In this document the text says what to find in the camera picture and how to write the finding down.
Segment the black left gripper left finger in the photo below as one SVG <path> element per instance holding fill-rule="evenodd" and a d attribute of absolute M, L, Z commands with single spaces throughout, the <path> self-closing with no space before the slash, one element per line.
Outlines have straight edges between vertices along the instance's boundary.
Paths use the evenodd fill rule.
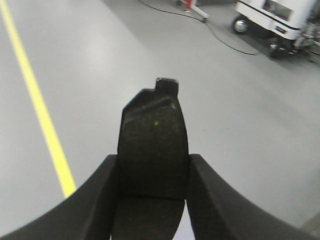
<path fill-rule="evenodd" d="M 116 155 L 108 155 L 70 197 L 2 240 L 108 240 L 118 200 Z"/>

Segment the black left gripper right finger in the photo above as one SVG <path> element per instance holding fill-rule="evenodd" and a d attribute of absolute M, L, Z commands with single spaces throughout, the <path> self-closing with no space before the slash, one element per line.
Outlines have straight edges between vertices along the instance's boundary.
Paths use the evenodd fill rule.
<path fill-rule="evenodd" d="M 199 154 L 191 154 L 187 208 L 197 240 L 314 240 L 261 209 L 229 185 Z"/>

